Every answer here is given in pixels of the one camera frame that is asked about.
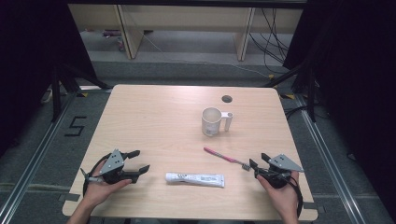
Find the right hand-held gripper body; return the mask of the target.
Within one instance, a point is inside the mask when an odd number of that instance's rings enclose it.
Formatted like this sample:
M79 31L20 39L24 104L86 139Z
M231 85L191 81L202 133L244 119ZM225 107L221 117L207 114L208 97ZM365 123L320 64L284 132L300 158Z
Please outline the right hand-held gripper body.
M304 169L284 154L271 158L267 169L260 168L260 174L275 189L285 187L291 179L291 172L303 173Z

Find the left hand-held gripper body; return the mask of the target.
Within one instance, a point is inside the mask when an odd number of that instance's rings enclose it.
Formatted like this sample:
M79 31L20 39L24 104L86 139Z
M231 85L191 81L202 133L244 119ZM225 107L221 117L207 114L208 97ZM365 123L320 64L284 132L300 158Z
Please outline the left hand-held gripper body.
M124 161L128 158L127 153L122 153L115 149L106 159L106 162L99 171L99 176L107 184L115 184L124 179L131 179L124 171Z

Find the pink toothbrush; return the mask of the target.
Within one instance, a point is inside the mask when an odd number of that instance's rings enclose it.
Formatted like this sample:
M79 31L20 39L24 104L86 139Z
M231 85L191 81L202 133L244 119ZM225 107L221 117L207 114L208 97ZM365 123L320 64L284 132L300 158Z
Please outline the pink toothbrush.
M215 150L213 150L213 149L210 149L210 148L208 148L208 147L204 147L204 151L207 152L207 153L209 153L209 154L211 154L211 155L214 155L214 156L217 156L217 157L219 157L219 158L222 158L222 159L224 159L224 160L226 160L226 161L228 161L228 162L237 163L237 164L239 164L239 165L242 167L242 169L244 169L244 170L246 170L246 171L249 171L249 170L250 170L250 166L249 166L247 163L244 163L244 162L239 161L239 160L237 160L237 159L233 159L233 158L224 156L224 155L218 153L217 151L215 151Z

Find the white toothpaste tube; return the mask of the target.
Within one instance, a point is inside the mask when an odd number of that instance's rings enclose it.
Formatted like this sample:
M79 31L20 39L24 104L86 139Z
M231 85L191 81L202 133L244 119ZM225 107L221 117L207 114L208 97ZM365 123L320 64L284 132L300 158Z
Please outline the white toothpaste tube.
M165 180L170 183L186 182L209 187L225 187L224 175L166 173Z

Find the white cup with side holder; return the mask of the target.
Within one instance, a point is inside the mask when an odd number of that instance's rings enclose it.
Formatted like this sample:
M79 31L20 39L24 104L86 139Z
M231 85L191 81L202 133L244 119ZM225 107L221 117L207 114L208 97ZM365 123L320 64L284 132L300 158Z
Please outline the white cup with side holder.
M214 136L219 133L220 124L225 120L224 131L228 132L233 120L232 112L222 112L215 107L208 107L202 113L202 133Z

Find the person's left hand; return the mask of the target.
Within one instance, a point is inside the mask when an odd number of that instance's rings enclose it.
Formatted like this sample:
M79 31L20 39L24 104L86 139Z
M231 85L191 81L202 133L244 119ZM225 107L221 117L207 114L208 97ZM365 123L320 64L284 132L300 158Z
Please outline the person's left hand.
M106 182L90 182L81 204L85 208L93 209L103 203L112 193L123 189L132 183L131 179L121 180L116 184L107 184Z

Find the person's right hand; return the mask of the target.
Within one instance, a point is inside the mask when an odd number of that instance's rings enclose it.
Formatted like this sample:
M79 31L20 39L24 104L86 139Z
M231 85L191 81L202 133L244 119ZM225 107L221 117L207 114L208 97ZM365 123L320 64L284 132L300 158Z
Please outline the person's right hand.
M257 175L256 179L266 190L274 208L283 219L297 218L298 198L292 186L287 184L281 189L275 189L261 175Z

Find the grey tape piece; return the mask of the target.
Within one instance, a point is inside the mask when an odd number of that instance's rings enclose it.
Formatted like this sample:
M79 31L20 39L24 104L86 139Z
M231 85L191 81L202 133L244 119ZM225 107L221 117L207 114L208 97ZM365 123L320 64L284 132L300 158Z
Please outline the grey tape piece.
M79 197L80 197L79 194L63 193L60 195L59 201L60 202L65 202L65 201L77 202Z
M304 202L303 207L304 207L304 209L317 210L318 213L325 213L324 207L317 205L316 203Z

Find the black metal stand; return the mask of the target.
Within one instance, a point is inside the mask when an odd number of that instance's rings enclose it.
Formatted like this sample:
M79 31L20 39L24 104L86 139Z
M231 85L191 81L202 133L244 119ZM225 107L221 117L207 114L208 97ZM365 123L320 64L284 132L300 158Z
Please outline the black metal stand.
M309 65L301 63L300 65L297 65L296 67L289 70L289 72L286 74L271 80L267 84L264 84L263 87L273 88L277 84L291 77L295 77L293 84L291 85L292 91L294 93L301 93L303 91L307 93L307 113L309 118L315 122L315 75L313 69Z
M112 89L112 86L99 80L96 74L89 75L77 69L75 66L66 63L57 63L54 65L50 77L53 105L52 122L59 118L62 112L60 85L63 85L67 92L77 93L81 91L81 87L76 82L76 78L81 77L97 86L100 90Z

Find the white object on floor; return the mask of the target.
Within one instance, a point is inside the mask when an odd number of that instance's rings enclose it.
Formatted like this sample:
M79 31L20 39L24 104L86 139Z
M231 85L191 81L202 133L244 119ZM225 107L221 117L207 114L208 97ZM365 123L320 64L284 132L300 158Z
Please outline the white object on floor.
M40 103L41 104L46 104L52 99L52 89L47 89L45 93L43 94Z

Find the black curtain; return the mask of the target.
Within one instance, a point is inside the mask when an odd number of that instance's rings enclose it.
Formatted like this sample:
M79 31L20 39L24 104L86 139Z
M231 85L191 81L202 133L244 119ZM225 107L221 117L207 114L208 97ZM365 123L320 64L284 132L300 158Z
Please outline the black curtain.
M396 221L396 0L346 0L317 81L332 119Z
M66 0L0 0L0 157L35 112L57 67L96 79Z

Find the light wooden shelf unit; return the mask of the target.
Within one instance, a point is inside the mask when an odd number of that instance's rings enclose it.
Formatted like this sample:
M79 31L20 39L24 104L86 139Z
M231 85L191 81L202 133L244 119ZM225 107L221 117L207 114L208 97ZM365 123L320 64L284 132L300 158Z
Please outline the light wooden shelf unit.
M251 33L292 34L300 9L258 7L171 7L70 4L80 29L115 29L123 38L126 55L136 57L145 30L226 32L233 34L237 59L243 61Z

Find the metal floor rail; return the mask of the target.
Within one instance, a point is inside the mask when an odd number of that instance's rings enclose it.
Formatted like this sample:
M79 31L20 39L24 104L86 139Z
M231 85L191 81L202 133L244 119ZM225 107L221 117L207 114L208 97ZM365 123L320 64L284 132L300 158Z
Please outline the metal floor rail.
M336 192L346 209L346 212L351 220L352 224L367 224L367 221L357 203L350 188L342 176L340 169L335 163L334 158L326 144L318 125L311 119L308 112L303 112L302 116L304 118L305 125L310 132L316 146L318 153L329 173L332 183L336 189Z
M21 174L18 181L13 185L13 188L6 201L0 207L0 224L8 224L13 218L16 210L18 209L21 200L28 189L28 186L32 182L41 162L44 160L50 144L52 143L59 127L64 119L65 113L69 106L76 98L75 93L68 93L65 96L64 102L61 105L61 111L57 118L52 121L45 132L40 144L35 150L35 153L30 157L29 162L24 167L23 173Z

